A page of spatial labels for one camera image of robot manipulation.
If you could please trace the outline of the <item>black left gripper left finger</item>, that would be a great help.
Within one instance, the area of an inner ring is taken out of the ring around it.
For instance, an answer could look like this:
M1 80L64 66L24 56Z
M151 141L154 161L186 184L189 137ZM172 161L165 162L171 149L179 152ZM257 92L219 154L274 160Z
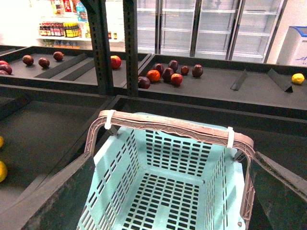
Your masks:
M82 154L42 187L0 215L2 230L75 230L94 174L93 155Z

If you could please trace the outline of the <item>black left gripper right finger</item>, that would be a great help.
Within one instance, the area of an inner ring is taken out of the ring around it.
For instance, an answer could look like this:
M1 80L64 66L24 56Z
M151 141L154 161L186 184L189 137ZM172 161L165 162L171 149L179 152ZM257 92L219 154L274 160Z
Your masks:
M272 229L305 230L307 181L258 151L248 171Z

